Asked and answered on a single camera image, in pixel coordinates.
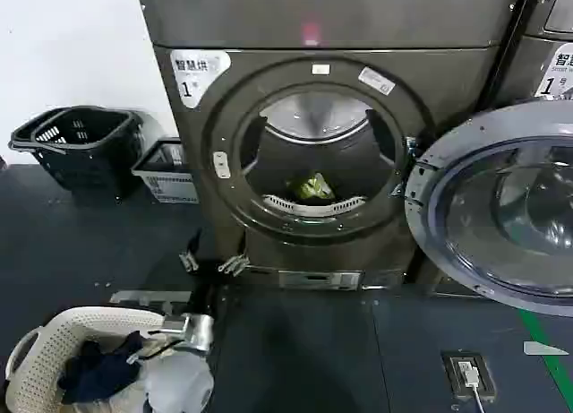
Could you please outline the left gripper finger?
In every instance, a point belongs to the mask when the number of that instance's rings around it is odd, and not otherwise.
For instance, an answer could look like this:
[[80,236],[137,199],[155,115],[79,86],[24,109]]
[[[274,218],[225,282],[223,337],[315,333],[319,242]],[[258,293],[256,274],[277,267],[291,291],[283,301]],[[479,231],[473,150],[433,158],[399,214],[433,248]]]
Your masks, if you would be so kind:
[[218,273],[237,277],[250,265],[250,259],[246,253],[246,245],[239,246],[237,254],[231,256],[218,266]]
[[200,268],[196,259],[201,242],[201,229],[198,229],[187,242],[186,248],[178,254],[179,260],[187,273],[192,273]]

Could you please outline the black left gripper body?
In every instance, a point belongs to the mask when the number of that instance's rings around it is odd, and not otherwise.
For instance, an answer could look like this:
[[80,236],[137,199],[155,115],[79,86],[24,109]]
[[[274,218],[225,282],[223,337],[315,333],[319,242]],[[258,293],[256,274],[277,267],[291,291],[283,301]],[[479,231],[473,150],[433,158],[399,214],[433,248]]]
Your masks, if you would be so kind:
[[192,290],[189,297],[189,312],[205,314],[218,319],[219,298],[225,285],[224,275],[218,270],[199,269],[192,275]]

